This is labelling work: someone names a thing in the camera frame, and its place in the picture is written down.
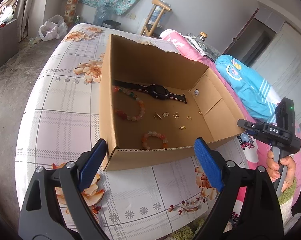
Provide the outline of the clear water bottle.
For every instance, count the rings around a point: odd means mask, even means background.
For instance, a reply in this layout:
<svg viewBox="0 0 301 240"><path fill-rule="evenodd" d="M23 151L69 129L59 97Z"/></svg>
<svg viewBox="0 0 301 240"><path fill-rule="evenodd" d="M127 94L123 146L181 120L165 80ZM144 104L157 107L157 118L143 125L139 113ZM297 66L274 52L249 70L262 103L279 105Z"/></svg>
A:
<svg viewBox="0 0 301 240"><path fill-rule="evenodd" d="M106 4L96 9L93 24L97 26L101 26L104 21L111 20L111 19L112 19L112 8L108 4Z"/></svg>

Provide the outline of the green fuzzy slipper bow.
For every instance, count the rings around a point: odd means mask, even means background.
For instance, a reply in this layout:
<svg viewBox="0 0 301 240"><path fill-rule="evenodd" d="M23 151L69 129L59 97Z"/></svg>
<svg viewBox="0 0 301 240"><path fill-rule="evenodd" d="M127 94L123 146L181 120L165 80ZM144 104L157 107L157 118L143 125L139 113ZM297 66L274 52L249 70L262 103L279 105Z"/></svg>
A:
<svg viewBox="0 0 301 240"><path fill-rule="evenodd" d="M197 218L193 222L183 226L182 228L172 232L166 237L166 239L193 239L196 233L204 224L205 220L203 218Z"/></svg>

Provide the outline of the orange patterned tall box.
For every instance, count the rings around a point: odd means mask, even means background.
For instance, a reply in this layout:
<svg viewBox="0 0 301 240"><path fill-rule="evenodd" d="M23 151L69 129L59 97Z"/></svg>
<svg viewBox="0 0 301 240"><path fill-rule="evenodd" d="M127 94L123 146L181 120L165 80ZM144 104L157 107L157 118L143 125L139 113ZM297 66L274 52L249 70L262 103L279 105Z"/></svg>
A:
<svg viewBox="0 0 301 240"><path fill-rule="evenodd" d="M73 26L77 4L78 0L67 0L64 11L64 22L69 28Z"/></svg>

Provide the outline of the gold butterfly charm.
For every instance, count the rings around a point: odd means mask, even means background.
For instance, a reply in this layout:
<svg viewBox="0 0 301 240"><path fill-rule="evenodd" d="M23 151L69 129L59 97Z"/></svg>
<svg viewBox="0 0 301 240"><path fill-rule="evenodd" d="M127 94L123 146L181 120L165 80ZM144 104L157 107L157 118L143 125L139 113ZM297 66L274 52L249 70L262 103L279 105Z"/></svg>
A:
<svg viewBox="0 0 301 240"><path fill-rule="evenodd" d="M173 113L173 116L174 116L174 118L175 118L175 119L178 119L178 118L180 118L180 116L179 116L179 113L178 113L178 112L176 112L176 113Z"/></svg>

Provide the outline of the wooden chair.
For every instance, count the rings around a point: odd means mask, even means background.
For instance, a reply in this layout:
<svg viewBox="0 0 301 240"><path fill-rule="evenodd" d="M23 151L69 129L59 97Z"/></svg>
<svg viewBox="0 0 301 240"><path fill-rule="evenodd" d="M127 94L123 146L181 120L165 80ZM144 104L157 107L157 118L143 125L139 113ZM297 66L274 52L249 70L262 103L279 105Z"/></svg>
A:
<svg viewBox="0 0 301 240"><path fill-rule="evenodd" d="M169 4L162 0L152 0L151 3L153 7L141 29L140 35L158 37L159 35L157 35L155 31L156 29L160 29L160 27L158 27L160 20L165 13L170 12L172 9Z"/></svg>

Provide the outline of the floral grey bed sheet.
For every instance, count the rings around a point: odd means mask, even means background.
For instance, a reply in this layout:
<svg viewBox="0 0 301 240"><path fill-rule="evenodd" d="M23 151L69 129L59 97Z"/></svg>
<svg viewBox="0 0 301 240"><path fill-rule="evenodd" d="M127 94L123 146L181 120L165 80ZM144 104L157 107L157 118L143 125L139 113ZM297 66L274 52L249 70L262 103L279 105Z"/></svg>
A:
<svg viewBox="0 0 301 240"><path fill-rule="evenodd" d="M78 24L59 44L41 71L27 102L16 147L16 188L22 204L38 166L46 169L77 159L100 137L98 83L88 83L74 68L101 60L110 35L178 52L180 43L124 31ZM210 211L204 198L197 211L186 212L182 200L194 202L198 161L180 161L118 172L101 172L93 192L85 196L94 217L111 239L157 239L174 233Z"/></svg>

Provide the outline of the dark grey cabinet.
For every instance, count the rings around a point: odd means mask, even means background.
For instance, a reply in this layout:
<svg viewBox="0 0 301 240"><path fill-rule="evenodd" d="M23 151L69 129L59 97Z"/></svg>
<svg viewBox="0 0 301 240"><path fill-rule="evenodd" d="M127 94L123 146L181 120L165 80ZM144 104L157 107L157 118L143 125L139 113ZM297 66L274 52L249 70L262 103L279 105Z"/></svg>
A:
<svg viewBox="0 0 301 240"><path fill-rule="evenodd" d="M0 67L18 53L17 19L0 28Z"/></svg>

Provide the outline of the grey patterned pillow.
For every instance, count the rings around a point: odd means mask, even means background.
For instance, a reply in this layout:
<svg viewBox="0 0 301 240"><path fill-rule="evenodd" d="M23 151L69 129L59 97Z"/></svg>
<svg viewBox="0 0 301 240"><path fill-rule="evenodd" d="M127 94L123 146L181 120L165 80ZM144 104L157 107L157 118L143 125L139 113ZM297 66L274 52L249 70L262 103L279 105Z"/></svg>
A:
<svg viewBox="0 0 301 240"><path fill-rule="evenodd" d="M187 42L193 46L193 48L195 48L201 56L206 56L213 62L215 62L216 59L221 55L217 49L206 43L206 39L204 41L201 40L199 38L199 34L194 35L193 33L188 33L183 37L186 38Z"/></svg>

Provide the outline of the white plastic bag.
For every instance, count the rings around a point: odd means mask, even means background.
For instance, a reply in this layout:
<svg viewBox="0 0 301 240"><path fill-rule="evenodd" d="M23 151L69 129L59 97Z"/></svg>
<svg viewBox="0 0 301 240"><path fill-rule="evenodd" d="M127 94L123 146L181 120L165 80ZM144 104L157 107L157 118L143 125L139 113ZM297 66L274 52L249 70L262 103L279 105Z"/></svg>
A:
<svg viewBox="0 0 301 240"><path fill-rule="evenodd" d="M53 39L61 39L68 33L67 24L60 15L49 18L38 29L39 37L42 41L50 41Z"/></svg>

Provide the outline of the pink strap smart watch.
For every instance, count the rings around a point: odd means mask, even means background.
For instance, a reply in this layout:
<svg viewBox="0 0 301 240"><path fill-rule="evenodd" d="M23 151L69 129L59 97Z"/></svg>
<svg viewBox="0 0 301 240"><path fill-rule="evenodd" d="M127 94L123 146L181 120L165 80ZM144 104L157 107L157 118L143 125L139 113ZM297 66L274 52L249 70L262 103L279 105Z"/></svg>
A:
<svg viewBox="0 0 301 240"><path fill-rule="evenodd" d="M127 89L131 89L131 90L137 90L140 92L144 92L144 93L149 94L150 96L152 96L155 99L176 100L176 101L187 104L185 94L179 95L179 94L171 93L168 89L166 89L162 85L151 84L151 85L146 86L146 85L139 85L136 83L129 83L129 82L124 82L124 81L119 81L119 80L114 80L113 85L119 86L122 88L127 88Z"/></svg>

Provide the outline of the grey window curtain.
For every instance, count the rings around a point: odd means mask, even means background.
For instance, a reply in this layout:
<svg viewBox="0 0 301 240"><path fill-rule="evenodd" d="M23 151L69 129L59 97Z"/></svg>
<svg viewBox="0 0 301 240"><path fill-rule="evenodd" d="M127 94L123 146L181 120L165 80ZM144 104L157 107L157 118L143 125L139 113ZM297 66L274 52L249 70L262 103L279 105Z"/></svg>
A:
<svg viewBox="0 0 301 240"><path fill-rule="evenodd" d="M27 0L18 0L15 9L15 16L17 18L17 38L18 42L22 40L22 36L24 33L23 20L26 8Z"/></svg>

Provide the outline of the grey rice cooker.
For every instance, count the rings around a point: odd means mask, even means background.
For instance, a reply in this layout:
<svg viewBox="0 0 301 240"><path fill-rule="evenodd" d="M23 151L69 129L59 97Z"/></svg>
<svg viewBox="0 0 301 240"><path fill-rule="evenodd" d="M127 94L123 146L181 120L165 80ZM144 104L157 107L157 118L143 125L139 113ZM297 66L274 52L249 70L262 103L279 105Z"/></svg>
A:
<svg viewBox="0 0 301 240"><path fill-rule="evenodd" d="M102 22L102 26L109 29L119 30L121 23L113 20L105 20Z"/></svg>

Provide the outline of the brown cardboard box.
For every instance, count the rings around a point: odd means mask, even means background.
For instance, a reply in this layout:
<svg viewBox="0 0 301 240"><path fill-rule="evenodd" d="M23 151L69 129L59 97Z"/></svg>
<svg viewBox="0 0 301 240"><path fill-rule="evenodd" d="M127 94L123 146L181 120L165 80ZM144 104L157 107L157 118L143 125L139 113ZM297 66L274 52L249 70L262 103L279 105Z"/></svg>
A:
<svg viewBox="0 0 301 240"><path fill-rule="evenodd" d="M217 88L226 109L202 115L193 89L201 91L204 77ZM147 93L113 85L114 80L139 85L162 85L171 93L185 94L187 104L159 100ZM156 46L110 35L100 80L100 136L108 146L102 163L106 171L127 170L177 161L194 155L194 142L202 138L212 149L229 142L243 129L244 116L219 77L209 66ZM173 113L179 113L175 119ZM155 119L159 114L162 120Z"/></svg>

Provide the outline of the small mushroom figurine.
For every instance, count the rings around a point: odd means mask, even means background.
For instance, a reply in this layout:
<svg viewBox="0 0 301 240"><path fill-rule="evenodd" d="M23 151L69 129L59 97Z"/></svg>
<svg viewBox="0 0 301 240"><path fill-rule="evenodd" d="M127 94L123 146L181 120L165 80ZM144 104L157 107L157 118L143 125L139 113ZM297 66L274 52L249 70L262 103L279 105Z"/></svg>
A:
<svg viewBox="0 0 301 240"><path fill-rule="evenodd" d="M204 41L207 38L207 34L204 33L204 32L200 32L199 33L199 38Z"/></svg>

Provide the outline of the pink floral quilt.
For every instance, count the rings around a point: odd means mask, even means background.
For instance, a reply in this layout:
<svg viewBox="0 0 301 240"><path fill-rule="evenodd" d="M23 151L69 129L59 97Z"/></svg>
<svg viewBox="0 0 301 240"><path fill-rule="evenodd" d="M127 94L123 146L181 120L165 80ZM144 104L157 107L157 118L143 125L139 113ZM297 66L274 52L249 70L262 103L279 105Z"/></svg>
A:
<svg viewBox="0 0 301 240"><path fill-rule="evenodd" d="M250 122L259 121L249 115L240 98L217 71L215 62L211 61L206 56L201 56L200 53L187 42L186 38L184 38L182 34L175 30L168 29L160 34L160 38L162 40L172 42L182 56L187 57L189 60L198 61L209 66L215 75L219 77L221 83L225 86L225 89L223 90L227 90L232 96L244 118ZM208 77L204 77L203 80L198 83L200 85L206 85L205 89L202 89L202 91L196 87L193 89L193 92L195 92L195 101L198 104L204 119L206 118L206 113L208 113L208 117L212 117L210 113L211 109L215 109L216 107L219 107L220 109L227 108L227 105L221 98L221 94L217 88L206 88L208 85L212 85L212 81L210 81ZM255 168L257 165L266 165L267 154L271 150L269 145L253 139L253 137L247 132L243 132L238 135L237 140L242 147L242 151L245 154L249 168ZM295 204L301 192L301 150L293 155L293 160L296 163L296 190L293 197L293 204Z"/></svg>

